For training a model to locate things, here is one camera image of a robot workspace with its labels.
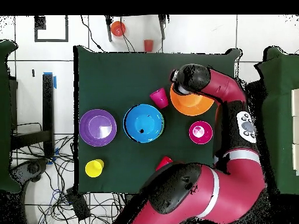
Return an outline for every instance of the cup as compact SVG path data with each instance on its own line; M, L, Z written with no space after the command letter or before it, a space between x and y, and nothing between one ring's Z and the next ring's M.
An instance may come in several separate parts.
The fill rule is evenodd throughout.
M152 99L152 101L160 108L164 108L166 106L168 106L168 99L166 96L166 92L165 89L162 87L160 89L158 89L157 91L155 91L154 93L151 93L150 98Z
M172 159L170 159L167 156L164 156L163 159L161 160L161 162L159 163L158 167L156 167L156 171L158 171L161 167L163 167L164 165L166 165L170 162L172 162Z
M85 173L91 177L95 178L102 173L104 168L104 162L100 159L91 160L85 166Z
M154 45L153 40L144 40L144 50L146 52L152 52L153 45Z

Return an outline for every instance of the green table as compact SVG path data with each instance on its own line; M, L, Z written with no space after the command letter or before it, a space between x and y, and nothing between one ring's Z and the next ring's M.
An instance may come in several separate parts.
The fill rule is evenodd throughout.
M92 147L79 137L80 193L137 193L152 175L163 156L183 162L213 164L213 140L196 145L188 134L190 125L204 120L214 126L216 104L206 113L195 117L179 113L171 104L161 110L165 118L164 133L150 143L136 143L123 131L123 117L127 110L140 103L154 103L150 93L164 87L170 91L169 74L184 64L201 64L234 77L234 64L241 55L239 49L226 54L144 54L96 53L78 46L79 119L91 109L103 109L112 114L117 123L115 139L104 147ZM102 174L90 178L85 165L102 159Z
M258 65L267 89L262 106L263 127L277 188L282 194L299 194L299 176L293 170L293 119L291 90L299 88L299 56L267 49Z

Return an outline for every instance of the bowl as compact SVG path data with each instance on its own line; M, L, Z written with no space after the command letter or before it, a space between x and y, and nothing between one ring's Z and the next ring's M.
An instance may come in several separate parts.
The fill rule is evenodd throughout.
M109 144L116 135L116 122L107 111L93 109L80 119L79 133L87 144L101 147Z
M189 128L189 136L196 144L206 144L213 136L213 129L205 121L196 121Z
M213 105L214 100L197 94L181 96L176 94L171 85L171 102L175 109L187 116L197 116L205 113Z
M126 112L123 127L131 140L144 144L157 139L162 134L164 118L155 107L138 104Z

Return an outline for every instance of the pink bowl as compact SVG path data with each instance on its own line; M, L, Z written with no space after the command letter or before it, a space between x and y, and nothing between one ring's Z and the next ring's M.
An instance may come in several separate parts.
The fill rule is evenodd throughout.
M213 129L205 121L196 121L189 128L189 136L196 144L206 144L213 136Z

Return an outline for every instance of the red cup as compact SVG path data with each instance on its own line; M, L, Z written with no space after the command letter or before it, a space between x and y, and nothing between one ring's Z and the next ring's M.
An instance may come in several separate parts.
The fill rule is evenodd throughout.
M161 162L159 163L158 167L156 167L156 171L159 170L162 166L164 166L170 162L173 162L173 160L167 156L164 156L163 159L161 160Z
M154 45L154 41L153 40L144 40L144 50L146 52L151 52L153 45Z
M168 106L168 99L166 96L166 92L165 89L162 87L160 89L158 89L157 91L155 91L154 93L151 93L150 98L152 99L152 101L160 108L164 108L166 106Z

